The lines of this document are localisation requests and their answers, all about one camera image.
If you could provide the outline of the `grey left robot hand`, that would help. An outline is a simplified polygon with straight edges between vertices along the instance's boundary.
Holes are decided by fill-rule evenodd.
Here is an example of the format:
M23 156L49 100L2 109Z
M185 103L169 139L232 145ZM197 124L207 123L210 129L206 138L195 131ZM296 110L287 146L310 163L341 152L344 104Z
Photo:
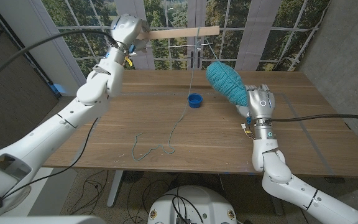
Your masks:
M112 21L111 36L120 50L132 54L136 51L146 52L148 37L139 37L140 33L150 32L149 23L139 17L123 14Z

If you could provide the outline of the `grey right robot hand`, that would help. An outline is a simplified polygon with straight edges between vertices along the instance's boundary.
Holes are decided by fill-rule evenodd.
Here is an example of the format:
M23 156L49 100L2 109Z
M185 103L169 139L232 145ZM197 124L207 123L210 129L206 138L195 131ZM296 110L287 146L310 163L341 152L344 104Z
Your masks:
M271 118L275 108L275 97L267 85L246 85L247 106L236 105L243 117L252 119Z

